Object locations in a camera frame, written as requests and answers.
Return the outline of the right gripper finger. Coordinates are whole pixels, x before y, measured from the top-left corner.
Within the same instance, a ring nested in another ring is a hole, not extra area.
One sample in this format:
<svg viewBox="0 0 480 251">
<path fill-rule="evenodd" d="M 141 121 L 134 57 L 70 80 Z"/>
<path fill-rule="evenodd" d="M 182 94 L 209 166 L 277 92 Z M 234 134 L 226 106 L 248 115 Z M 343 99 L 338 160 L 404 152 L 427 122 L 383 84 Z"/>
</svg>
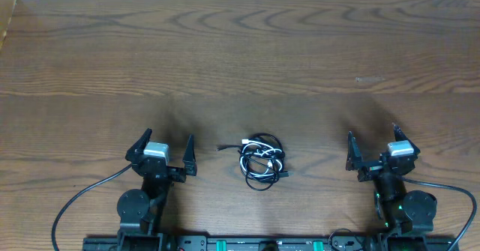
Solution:
<svg viewBox="0 0 480 251">
<path fill-rule="evenodd" d="M 352 131 L 348 132 L 348 154 L 346 158 L 346 170 L 358 170 L 363 165 L 363 156 L 359 150 L 359 147 L 356 143 L 356 138 L 353 135 Z"/>
<path fill-rule="evenodd" d="M 420 149 L 405 135 L 405 133 L 402 131 L 402 129 L 394 124 L 393 126 L 393 132 L 394 132 L 394 137 L 395 137 L 395 140 L 397 142 L 399 141 L 408 141 L 408 143 L 410 143 L 410 145 L 412 146 L 413 148 L 413 153 L 415 155 L 419 155 L 420 154 Z"/>
</svg>

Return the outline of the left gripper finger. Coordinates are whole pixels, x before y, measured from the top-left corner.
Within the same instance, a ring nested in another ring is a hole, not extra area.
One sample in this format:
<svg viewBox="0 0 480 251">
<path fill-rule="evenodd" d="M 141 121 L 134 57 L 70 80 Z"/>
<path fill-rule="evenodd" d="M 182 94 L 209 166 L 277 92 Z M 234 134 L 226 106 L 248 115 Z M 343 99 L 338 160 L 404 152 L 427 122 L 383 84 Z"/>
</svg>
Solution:
<svg viewBox="0 0 480 251">
<path fill-rule="evenodd" d="M 141 137 L 127 150 L 125 159 L 127 161 L 137 161 L 143 154 L 151 138 L 152 129 L 147 128 Z"/>
<path fill-rule="evenodd" d="M 184 163 L 184 169 L 187 175 L 196 176 L 197 175 L 197 162 L 194 152 L 194 135 L 190 134 L 187 141 L 187 147 L 182 159 Z"/>
</svg>

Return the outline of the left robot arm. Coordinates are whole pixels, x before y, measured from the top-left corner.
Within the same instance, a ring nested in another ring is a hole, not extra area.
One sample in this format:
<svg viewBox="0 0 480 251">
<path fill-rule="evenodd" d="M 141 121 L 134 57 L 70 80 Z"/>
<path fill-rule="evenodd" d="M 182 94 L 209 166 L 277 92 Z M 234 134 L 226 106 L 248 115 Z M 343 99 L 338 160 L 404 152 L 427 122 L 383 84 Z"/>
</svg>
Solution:
<svg viewBox="0 0 480 251">
<path fill-rule="evenodd" d="M 128 190 L 117 202 L 121 221 L 116 249 L 120 251 L 170 251 L 178 246 L 177 240 L 161 232 L 159 226 L 170 187 L 197 174 L 194 136 L 188 137 L 183 167 L 174 167 L 168 165 L 169 146 L 151 142 L 151 135 L 152 129 L 146 129 L 125 155 L 131 168 L 142 177 L 142 186 Z"/>
</svg>

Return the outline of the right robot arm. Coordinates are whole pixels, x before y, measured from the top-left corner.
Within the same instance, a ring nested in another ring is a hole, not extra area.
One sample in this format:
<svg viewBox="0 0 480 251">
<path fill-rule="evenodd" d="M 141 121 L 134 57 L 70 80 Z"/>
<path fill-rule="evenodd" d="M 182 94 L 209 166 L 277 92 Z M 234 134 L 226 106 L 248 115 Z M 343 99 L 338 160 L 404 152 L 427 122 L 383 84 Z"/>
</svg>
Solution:
<svg viewBox="0 0 480 251">
<path fill-rule="evenodd" d="M 376 160 L 365 160 L 356 138 L 348 133 L 346 170 L 358 172 L 360 182 L 371 181 L 375 188 L 374 204 L 385 232 L 365 239 L 366 250 L 421 250 L 428 248 L 425 233 L 434 229 L 437 199 L 421 190 L 407 191 L 404 175 L 415 168 L 420 150 L 398 125 L 393 127 L 395 141 Z"/>
</svg>

